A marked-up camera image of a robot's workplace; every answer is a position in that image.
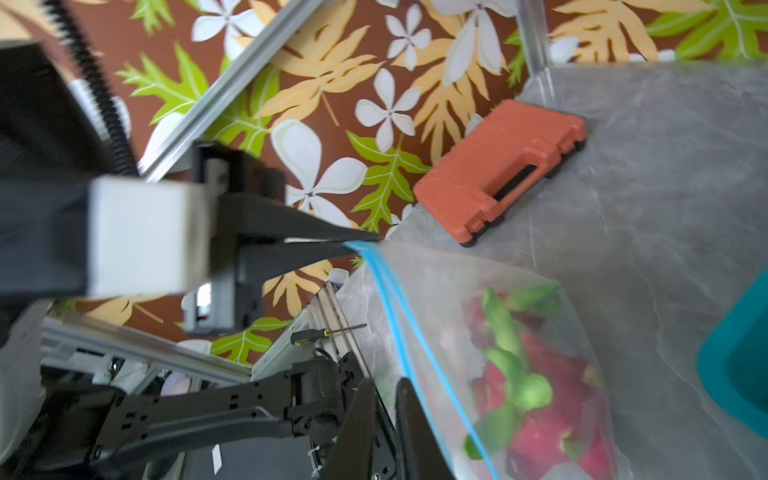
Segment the dragon fruit bag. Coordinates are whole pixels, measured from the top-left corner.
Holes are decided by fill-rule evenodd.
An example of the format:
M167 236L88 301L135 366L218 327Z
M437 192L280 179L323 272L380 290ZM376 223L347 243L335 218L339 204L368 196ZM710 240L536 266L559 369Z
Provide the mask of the dragon fruit bag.
M466 310L471 342L484 356L470 384L474 428L489 454L504 454L511 479L543 479L566 464L589 479L617 475L597 366L544 338L545 323L563 307L558 284L541 283L489 288Z

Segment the clear zip-top bag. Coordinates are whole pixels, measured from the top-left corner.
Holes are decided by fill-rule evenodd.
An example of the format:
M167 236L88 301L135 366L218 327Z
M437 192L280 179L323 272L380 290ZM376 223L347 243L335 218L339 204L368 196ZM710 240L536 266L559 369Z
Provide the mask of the clear zip-top bag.
M601 368L561 285L487 258L355 241L367 323L456 479L616 479Z

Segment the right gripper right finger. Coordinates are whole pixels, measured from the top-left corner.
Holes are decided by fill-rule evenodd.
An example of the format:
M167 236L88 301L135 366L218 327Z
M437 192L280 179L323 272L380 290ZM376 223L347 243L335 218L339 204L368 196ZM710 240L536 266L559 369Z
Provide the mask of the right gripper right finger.
M399 479L454 480L412 382L396 386L395 457Z

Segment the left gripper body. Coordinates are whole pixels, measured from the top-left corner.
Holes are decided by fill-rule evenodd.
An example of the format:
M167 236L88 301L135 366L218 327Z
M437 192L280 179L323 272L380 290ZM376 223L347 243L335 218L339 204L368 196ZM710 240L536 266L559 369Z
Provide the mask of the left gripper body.
M182 329L215 336L245 329L264 310L263 282L245 271L246 249L275 241L249 231L246 200L277 201L283 172L251 154L217 141L198 140L187 152L191 180L206 187L211 206L210 280L182 299Z

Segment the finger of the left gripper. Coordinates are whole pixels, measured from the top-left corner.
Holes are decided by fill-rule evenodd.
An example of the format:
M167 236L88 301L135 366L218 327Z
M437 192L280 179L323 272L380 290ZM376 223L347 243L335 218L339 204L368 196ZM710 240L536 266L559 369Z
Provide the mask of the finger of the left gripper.
M240 240L370 241L381 237L365 230L341 227L316 216L250 193L226 193L218 200L218 232Z
M343 242L291 242L250 244L239 248L236 280L262 286L267 280L323 260L352 255Z

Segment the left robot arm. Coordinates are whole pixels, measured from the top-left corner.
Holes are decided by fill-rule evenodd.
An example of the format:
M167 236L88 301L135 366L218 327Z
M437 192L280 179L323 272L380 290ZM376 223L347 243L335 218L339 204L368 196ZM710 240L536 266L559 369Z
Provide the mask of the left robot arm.
M344 257L375 234L282 203L279 172L204 132L317 9L290 4L139 166L71 11L46 1L85 77L97 131L40 44L1 44L1 337L19 308L62 297L183 294L196 336L246 328L269 279Z

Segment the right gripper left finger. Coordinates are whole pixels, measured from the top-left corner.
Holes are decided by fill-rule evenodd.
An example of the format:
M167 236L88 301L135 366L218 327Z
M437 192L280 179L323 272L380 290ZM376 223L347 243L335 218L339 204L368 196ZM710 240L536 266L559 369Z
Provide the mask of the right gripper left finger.
M363 379L345 413L335 446L320 478L395 479L394 432L381 409L375 383Z

